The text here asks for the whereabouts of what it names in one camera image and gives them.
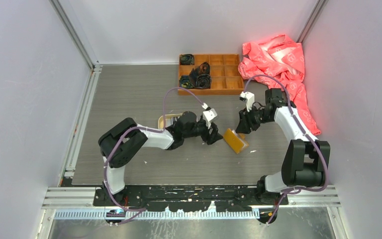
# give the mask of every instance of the orange tray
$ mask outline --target orange tray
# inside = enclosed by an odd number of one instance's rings
[[[179,65],[179,79],[188,75],[194,67],[203,62],[210,64],[211,86],[209,89],[190,89],[196,95],[239,95],[244,90],[244,81],[238,72],[238,54],[196,54],[193,66]],[[178,95],[186,96],[188,92],[178,90]]]

